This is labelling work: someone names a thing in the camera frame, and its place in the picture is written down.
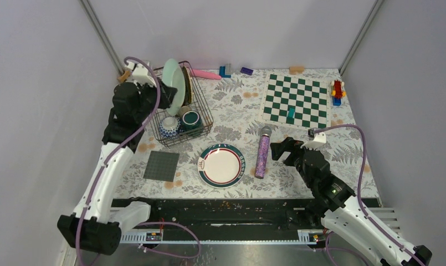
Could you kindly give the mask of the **light green flower plate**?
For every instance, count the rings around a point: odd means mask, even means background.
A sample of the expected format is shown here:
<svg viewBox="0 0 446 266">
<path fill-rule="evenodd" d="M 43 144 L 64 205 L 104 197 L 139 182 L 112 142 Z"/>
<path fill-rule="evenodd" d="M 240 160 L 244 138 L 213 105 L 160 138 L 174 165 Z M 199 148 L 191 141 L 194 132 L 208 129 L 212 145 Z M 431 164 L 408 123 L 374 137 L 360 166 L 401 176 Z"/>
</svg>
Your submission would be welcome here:
<svg viewBox="0 0 446 266">
<path fill-rule="evenodd" d="M 178 61 L 175 59 L 166 61 L 162 71 L 162 81 L 166 86 L 177 89 L 170 107 L 166 109 L 169 115 L 175 116 L 183 105 L 186 96 L 185 78 Z"/>
</svg>

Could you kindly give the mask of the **white plate green red rim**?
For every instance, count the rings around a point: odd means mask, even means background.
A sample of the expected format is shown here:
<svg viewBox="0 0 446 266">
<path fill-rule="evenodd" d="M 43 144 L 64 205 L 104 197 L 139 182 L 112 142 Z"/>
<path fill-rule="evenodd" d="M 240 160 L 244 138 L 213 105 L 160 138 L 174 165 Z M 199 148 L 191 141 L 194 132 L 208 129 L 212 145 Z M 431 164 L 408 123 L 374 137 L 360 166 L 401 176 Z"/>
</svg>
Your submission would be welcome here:
<svg viewBox="0 0 446 266">
<path fill-rule="evenodd" d="M 216 144 L 206 148 L 197 162 L 200 178 L 215 188 L 236 185 L 242 179 L 245 168 L 243 154 L 230 144 Z"/>
</svg>

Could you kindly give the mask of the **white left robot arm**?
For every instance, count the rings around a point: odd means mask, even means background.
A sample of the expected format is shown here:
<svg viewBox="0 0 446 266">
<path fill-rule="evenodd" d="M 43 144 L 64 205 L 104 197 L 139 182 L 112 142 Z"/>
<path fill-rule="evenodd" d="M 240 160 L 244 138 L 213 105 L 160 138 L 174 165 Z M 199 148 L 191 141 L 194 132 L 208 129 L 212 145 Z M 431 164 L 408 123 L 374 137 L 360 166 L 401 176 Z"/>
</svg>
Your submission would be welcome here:
<svg viewBox="0 0 446 266">
<path fill-rule="evenodd" d="M 155 87 L 124 82 L 115 87 L 91 181 L 72 214 L 61 215 L 57 221 L 58 230 L 72 248 L 111 255 L 123 233 L 140 222 L 147 228 L 158 224 L 160 214 L 148 203 L 132 203 L 116 214 L 111 214 L 110 208 L 118 180 L 137 149 L 145 124 L 157 109 L 170 107 L 177 92 L 165 84 Z"/>
</svg>

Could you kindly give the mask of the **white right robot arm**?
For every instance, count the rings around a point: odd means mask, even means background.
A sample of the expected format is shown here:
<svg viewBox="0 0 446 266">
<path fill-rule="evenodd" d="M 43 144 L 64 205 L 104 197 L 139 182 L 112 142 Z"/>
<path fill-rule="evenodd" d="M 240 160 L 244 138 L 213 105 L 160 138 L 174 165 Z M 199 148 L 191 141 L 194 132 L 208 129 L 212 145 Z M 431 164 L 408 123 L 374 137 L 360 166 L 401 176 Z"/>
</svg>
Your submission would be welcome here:
<svg viewBox="0 0 446 266">
<path fill-rule="evenodd" d="M 274 161 L 289 154 L 284 165 L 295 167 L 311 190 L 314 199 L 305 208 L 310 227 L 333 231 L 373 265 L 429 265 L 432 252 L 405 240 L 370 211 L 353 189 L 331 172 L 320 151 L 292 137 L 272 142 L 270 148 Z"/>
</svg>

